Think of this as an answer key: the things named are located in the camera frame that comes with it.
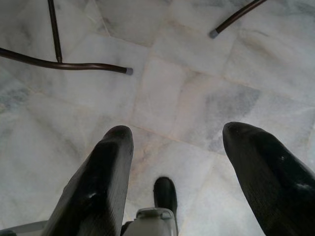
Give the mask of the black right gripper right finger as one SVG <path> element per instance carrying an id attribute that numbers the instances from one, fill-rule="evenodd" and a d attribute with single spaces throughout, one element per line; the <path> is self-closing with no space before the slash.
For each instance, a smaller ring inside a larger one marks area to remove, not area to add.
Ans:
<path id="1" fill-rule="evenodd" d="M 315 174 L 271 133 L 241 122 L 222 131 L 226 155 L 267 236 L 315 234 Z"/>

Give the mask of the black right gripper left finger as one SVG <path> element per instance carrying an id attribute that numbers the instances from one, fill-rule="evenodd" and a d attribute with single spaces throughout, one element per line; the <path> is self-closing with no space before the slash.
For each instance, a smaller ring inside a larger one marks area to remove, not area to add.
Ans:
<path id="1" fill-rule="evenodd" d="M 120 235 L 132 157 L 130 128 L 111 128 L 64 187 L 42 235 Z"/>

